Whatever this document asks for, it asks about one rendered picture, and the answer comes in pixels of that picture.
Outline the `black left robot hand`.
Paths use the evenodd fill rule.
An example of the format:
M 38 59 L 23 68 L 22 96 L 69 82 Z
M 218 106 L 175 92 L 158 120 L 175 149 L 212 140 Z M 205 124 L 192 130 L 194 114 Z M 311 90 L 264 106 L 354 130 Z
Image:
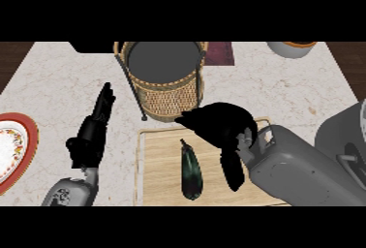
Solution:
M 66 141 L 70 167 L 73 169 L 99 167 L 104 153 L 113 103 L 113 90 L 106 82 L 99 93 L 93 112 L 82 120 L 76 137 L 69 138 Z

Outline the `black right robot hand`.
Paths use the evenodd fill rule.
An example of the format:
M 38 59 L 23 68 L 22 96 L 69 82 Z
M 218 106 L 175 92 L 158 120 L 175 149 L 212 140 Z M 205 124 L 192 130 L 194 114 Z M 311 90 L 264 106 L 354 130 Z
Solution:
M 233 104 L 217 102 L 183 111 L 174 122 L 220 149 L 225 182 L 236 192 L 245 183 L 242 164 L 253 159 L 251 148 L 256 140 L 256 123 L 251 113 Z

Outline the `dark purple eggplant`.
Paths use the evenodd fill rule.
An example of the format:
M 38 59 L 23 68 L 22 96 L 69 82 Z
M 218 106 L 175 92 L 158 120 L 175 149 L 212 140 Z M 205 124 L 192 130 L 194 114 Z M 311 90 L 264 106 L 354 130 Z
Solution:
M 193 147 L 181 139 L 181 193 L 193 201 L 202 194 L 203 177 Z

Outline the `pale wooden tray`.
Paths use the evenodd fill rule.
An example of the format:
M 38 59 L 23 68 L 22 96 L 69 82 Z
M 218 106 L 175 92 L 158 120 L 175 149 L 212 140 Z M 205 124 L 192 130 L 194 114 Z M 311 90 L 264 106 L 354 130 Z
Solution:
M 203 192 L 196 200 L 181 193 L 181 142 L 192 146 L 203 175 Z M 287 206 L 245 179 L 237 192 L 228 189 L 220 150 L 184 127 L 146 129 L 138 132 L 135 148 L 135 206 Z

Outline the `wicker tiered basket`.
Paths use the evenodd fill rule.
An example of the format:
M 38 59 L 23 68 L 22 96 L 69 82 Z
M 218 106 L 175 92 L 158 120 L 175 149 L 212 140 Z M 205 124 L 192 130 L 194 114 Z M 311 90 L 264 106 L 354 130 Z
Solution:
M 146 121 L 172 122 L 203 99 L 208 42 L 119 42 L 113 57 Z

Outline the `white plate with red rim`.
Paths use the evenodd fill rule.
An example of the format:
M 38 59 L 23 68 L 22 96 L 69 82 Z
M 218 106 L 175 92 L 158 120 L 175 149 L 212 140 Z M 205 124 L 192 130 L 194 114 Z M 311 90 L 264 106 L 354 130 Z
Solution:
M 38 145 L 38 128 L 22 113 L 0 114 L 0 196 L 23 176 Z

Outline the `dark red placemat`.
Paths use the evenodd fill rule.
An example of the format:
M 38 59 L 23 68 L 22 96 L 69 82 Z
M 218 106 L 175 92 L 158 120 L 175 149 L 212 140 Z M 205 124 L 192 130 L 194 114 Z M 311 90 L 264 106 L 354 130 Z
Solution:
M 233 66 L 234 55 L 230 42 L 209 42 L 205 53 L 208 66 Z

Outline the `black appliance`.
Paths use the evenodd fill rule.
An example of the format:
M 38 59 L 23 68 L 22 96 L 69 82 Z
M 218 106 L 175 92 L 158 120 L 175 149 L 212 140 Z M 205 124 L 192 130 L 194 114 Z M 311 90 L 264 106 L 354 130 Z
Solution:
M 113 53 L 113 42 L 70 42 L 72 48 L 79 53 Z

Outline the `white bowl with orange rim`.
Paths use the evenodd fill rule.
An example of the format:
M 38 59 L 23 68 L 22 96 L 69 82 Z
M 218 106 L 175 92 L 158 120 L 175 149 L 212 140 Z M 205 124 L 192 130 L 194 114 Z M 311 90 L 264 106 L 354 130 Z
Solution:
M 301 58 L 313 49 L 315 42 L 268 42 L 273 52 L 284 58 Z

